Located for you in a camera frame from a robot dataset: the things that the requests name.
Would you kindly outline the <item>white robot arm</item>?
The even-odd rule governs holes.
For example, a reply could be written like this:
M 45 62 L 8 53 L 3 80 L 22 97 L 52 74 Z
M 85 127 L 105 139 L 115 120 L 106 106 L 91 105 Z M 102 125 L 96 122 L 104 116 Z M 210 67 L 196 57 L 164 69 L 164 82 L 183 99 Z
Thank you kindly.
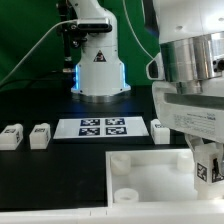
M 115 16 L 97 0 L 69 0 L 87 33 L 73 92 L 85 98 L 128 91 L 118 59 Z M 158 119 L 183 132 L 191 149 L 217 144 L 215 170 L 224 174 L 224 0 L 141 0 L 145 24 L 159 38 L 152 91 Z

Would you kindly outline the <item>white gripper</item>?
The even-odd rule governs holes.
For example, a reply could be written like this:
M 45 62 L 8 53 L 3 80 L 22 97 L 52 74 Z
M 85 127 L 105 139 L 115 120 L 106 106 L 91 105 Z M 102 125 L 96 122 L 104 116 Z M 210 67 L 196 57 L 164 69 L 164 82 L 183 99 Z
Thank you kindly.
M 169 82 L 152 85 L 155 110 L 160 122 L 186 133 L 192 153 L 204 145 L 202 138 L 215 141 L 217 168 L 224 175 L 224 81 L 205 81 L 202 94 L 178 94 Z

